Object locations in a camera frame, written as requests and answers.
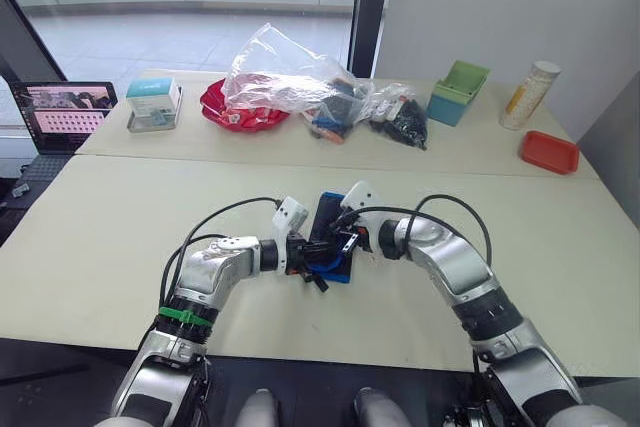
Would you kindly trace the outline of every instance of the black bag of items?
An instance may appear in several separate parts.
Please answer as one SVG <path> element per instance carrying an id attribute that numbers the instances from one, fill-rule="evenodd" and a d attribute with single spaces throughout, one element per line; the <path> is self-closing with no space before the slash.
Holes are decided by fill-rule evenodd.
<path id="1" fill-rule="evenodd" d="M 427 150 L 426 94 L 408 85 L 390 84 L 371 96 L 371 107 L 369 124 L 374 131 Z"/>

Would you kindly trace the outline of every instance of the laptop keyboard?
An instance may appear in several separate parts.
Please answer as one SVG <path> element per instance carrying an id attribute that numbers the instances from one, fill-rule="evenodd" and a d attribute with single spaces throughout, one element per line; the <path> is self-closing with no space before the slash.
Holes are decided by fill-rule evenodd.
<path id="1" fill-rule="evenodd" d="M 70 157 L 58 157 L 53 155 L 39 155 L 27 167 L 21 180 L 51 182 L 62 170 Z"/>

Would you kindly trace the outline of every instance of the yellow label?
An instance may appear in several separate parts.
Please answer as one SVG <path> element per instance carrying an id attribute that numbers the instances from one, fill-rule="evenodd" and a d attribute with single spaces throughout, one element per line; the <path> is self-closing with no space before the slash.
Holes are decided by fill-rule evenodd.
<path id="1" fill-rule="evenodd" d="M 516 93 L 513 94 L 513 97 L 511 97 L 511 100 L 509 101 L 509 105 L 507 105 L 507 114 L 510 114 L 513 111 L 513 109 L 515 109 L 516 104 L 522 98 L 522 96 L 526 91 L 527 89 L 525 88 L 524 85 L 521 85 L 520 87 L 518 87 L 518 90 L 516 90 Z"/>

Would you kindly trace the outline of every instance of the clear plastic bag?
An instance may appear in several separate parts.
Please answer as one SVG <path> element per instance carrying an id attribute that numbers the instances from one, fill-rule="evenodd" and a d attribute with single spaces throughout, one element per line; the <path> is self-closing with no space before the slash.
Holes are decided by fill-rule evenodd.
<path id="1" fill-rule="evenodd" d="M 369 98 L 369 125 L 397 142 L 426 150 L 426 97 L 413 86 L 389 84 Z"/>
<path id="2" fill-rule="evenodd" d="M 233 60 L 222 93 L 233 109 L 302 113 L 312 132 L 340 143 L 367 117 L 371 83 L 265 24 Z"/>

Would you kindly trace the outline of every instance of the red bowl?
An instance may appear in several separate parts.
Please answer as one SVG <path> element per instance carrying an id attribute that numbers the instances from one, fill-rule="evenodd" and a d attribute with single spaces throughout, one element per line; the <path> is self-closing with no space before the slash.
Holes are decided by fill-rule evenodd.
<path id="1" fill-rule="evenodd" d="M 200 97 L 202 115 L 216 124 L 233 132 L 258 132 L 272 129 L 289 117 L 287 112 L 268 106 L 257 109 L 230 109 L 225 106 L 221 92 L 224 79 L 211 84 Z"/>

